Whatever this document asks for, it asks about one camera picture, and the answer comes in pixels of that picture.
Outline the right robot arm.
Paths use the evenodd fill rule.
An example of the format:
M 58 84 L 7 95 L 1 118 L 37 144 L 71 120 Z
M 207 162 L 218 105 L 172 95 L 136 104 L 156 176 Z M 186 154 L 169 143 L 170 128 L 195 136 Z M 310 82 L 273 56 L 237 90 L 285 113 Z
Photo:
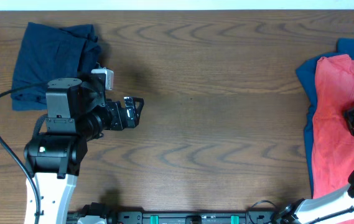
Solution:
M 348 130 L 354 136 L 354 108 L 343 113 Z M 317 199 L 300 199 L 274 214 L 271 223 L 314 224 L 354 220 L 354 170 L 348 185 Z

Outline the red t-shirt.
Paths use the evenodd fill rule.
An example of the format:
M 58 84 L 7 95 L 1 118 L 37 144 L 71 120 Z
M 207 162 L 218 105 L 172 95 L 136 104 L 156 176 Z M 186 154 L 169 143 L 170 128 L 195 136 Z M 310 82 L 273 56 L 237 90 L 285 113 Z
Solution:
M 354 60 L 348 55 L 322 57 L 315 71 L 312 171 L 314 198 L 347 185 L 354 170 L 354 136 L 343 113 L 354 107 Z

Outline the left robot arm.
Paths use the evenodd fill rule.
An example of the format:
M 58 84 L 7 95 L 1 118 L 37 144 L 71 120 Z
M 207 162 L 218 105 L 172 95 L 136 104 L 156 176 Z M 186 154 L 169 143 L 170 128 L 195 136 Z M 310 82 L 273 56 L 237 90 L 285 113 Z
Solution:
M 65 223 L 88 141 L 104 130 L 139 124 L 142 98 L 124 97 L 124 105 L 106 98 L 105 76 L 58 78 L 48 83 L 47 132 L 35 128 L 24 149 L 26 168 L 37 189 L 27 191 L 25 223 Z

